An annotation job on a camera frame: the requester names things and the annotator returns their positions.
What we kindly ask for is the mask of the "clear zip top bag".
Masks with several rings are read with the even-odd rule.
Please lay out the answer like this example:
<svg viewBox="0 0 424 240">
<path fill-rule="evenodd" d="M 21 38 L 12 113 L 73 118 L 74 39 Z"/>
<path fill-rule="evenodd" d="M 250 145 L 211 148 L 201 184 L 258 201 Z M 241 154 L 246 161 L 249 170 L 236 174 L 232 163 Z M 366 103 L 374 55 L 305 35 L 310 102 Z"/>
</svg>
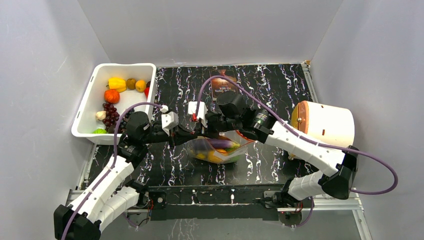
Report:
<svg viewBox="0 0 424 240">
<path fill-rule="evenodd" d="M 227 152 L 227 149 L 215 149 L 215 148 L 213 148 L 207 142 L 206 139 L 209 139 L 209 138 L 199 137 L 197 139 L 190 140 L 189 142 L 187 142 L 186 143 L 187 154 L 190 157 L 195 158 L 196 152 L 200 152 L 200 151 L 205 151 L 207 153 L 209 151 Z M 228 131 L 228 132 L 220 133 L 219 134 L 219 137 L 217 139 L 233 141 L 234 142 L 234 148 L 242 147 L 243 150 L 244 150 L 244 154 L 242 155 L 242 157 L 245 156 L 245 154 L 248 151 L 248 147 L 250 145 L 252 145 L 253 142 L 254 142 L 253 140 L 250 140 L 250 139 L 244 137 L 238 130 L 233 130 L 233 131 Z"/>
</svg>

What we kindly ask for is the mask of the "purple eggplant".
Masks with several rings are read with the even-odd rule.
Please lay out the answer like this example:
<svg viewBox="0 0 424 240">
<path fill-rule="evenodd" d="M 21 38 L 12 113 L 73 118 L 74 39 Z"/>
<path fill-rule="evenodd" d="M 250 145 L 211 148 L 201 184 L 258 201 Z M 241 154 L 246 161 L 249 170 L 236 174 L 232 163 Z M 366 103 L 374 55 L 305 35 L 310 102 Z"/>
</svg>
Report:
<svg viewBox="0 0 424 240">
<path fill-rule="evenodd" d="M 227 139 L 206 138 L 206 141 L 214 149 L 230 149 L 235 146 L 233 141 Z"/>
</svg>

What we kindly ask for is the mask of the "yellow pear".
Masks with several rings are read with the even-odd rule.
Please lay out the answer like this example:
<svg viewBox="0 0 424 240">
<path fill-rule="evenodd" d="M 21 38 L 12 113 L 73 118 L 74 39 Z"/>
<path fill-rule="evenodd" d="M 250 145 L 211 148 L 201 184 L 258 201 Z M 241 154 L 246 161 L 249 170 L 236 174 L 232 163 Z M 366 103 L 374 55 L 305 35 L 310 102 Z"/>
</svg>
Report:
<svg viewBox="0 0 424 240">
<path fill-rule="evenodd" d="M 207 151 L 198 151 L 195 153 L 195 158 L 199 160 L 206 161 L 208 159 L 208 152 Z"/>
</svg>

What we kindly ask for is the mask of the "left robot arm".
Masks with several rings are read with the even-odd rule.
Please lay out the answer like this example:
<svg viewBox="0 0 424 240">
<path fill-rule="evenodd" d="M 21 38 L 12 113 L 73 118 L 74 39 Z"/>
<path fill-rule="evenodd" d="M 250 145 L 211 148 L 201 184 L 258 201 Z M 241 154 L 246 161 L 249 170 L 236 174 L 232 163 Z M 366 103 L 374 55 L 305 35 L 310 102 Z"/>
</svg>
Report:
<svg viewBox="0 0 424 240">
<path fill-rule="evenodd" d="M 180 125 L 172 111 L 154 123 L 143 111 L 132 113 L 106 167 L 68 206 L 59 205 L 54 211 L 55 238 L 98 240 L 104 229 L 125 210 L 147 206 L 149 194 L 142 187 L 124 186 L 119 191 L 117 187 L 146 157 L 149 144 L 167 142 L 178 146 L 196 139 L 200 133 Z"/>
</svg>

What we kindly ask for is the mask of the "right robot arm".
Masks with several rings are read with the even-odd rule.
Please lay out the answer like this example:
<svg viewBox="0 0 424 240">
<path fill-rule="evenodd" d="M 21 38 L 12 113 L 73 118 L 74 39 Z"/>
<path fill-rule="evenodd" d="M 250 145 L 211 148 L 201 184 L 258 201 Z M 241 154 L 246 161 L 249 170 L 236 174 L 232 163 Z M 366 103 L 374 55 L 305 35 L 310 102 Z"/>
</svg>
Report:
<svg viewBox="0 0 424 240">
<path fill-rule="evenodd" d="M 195 131 L 199 136 L 215 139 L 219 133 L 238 130 L 250 140 L 285 150 L 318 169 L 284 184 L 279 196 L 286 206 L 295 207 L 301 200 L 321 194 L 339 200 L 349 197 L 357 172 L 357 148 L 328 145 L 310 137 L 266 105 L 247 106 L 242 95 L 234 91 L 224 93 L 216 103 L 220 113 L 208 111 L 202 101 L 189 102 L 188 115 L 198 123 Z"/>
</svg>

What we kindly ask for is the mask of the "green round fruit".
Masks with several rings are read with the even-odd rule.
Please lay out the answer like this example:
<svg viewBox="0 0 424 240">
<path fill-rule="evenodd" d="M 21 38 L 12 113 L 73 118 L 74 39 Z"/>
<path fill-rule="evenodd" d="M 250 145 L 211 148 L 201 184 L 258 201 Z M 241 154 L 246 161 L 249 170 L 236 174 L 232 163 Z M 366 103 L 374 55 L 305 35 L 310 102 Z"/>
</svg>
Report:
<svg viewBox="0 0 424 240">
<path fill-rule="evenodd" d="M 226 160 L 226 163 L 237 162 L 244 154 L 244 149 L 242 147 L 232 147 L 227 148 L 226 150 L 229 156 L 229 158 Z"/>
</svg>

